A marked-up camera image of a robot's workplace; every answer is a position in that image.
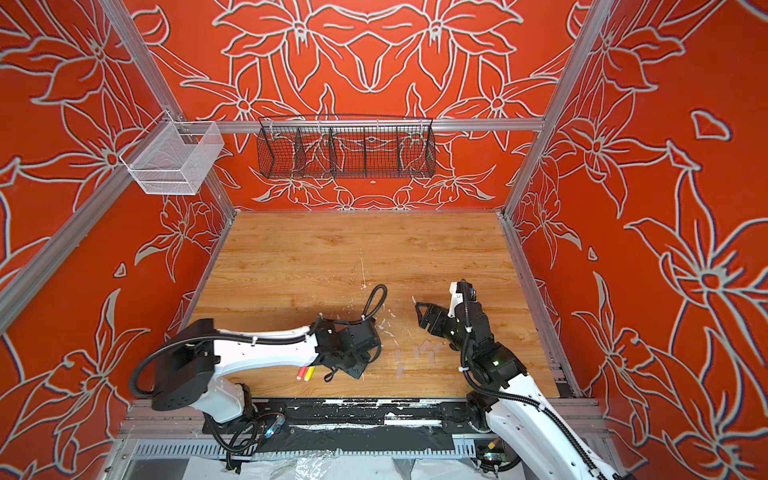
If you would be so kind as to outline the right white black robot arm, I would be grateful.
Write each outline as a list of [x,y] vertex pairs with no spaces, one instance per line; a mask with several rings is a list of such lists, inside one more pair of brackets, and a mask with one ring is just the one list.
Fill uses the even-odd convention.
[[476,291],[451,284],[450,305],[418,302],[420,328],[459,353],[458,371],[471,387],[469,423],[494,434],[539,479],[631,479],[578,437],[543,395],[522,361],[498,342]]

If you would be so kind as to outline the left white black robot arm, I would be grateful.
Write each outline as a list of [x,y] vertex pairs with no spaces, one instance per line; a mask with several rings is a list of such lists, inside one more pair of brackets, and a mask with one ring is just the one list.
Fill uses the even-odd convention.
[[234,332],[200,319],[141,360],[131,374],[129,390],[149,399],[155,411],[194,408],[219,424],[253,414],[249,388],[227,379],[235,373],[290,366],[329,370],[354,379],[381,354],[375,315],[387,298],[387,287],[372,290],[361,315],[351,321],[318,315],[309,326],[285,331]]

